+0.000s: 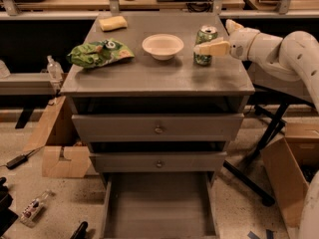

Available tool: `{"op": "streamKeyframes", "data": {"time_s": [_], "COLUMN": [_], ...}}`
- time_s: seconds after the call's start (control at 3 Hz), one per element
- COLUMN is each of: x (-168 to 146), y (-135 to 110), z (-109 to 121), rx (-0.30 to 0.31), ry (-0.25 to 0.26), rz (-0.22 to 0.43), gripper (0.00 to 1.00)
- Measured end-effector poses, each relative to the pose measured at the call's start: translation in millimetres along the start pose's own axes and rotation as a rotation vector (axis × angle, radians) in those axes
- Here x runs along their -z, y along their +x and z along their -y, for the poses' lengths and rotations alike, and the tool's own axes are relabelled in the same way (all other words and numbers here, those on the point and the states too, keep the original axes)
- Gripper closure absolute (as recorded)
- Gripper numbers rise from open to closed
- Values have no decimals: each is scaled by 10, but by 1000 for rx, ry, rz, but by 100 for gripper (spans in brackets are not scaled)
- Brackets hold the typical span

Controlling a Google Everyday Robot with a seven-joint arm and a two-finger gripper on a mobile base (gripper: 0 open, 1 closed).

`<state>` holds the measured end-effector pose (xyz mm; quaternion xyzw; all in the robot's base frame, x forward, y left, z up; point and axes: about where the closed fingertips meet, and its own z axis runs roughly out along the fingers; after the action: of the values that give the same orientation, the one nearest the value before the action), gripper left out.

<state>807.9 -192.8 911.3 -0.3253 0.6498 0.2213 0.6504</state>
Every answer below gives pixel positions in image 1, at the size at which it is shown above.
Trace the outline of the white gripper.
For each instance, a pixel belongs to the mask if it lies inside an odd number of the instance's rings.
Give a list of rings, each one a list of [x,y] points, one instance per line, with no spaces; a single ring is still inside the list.
[[[259,30],[243,28],[243,26],[231,19],[225,22],[225,28],[229,34],[229,42],[222,38],[195,45],[193,51],[198,55],[204,56],[225,56],[230,55],[241,61],[251,61],[253,53],[252,44],[260,33]]]

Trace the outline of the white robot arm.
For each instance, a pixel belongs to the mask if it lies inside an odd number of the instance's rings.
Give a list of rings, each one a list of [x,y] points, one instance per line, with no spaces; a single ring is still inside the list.
[[[232,20],[226,21],[229,39],[213,39],[196,44],[193,51],[201,56],[230,54],[241,61],[256,63],[265,72],[284,81],[305,84],[315,109],[319,112],[319,44],[309,33],[295,31],[285,38],[244,28]],[[298,239],[318,239],[319,172],[316,172],[302,207]]]

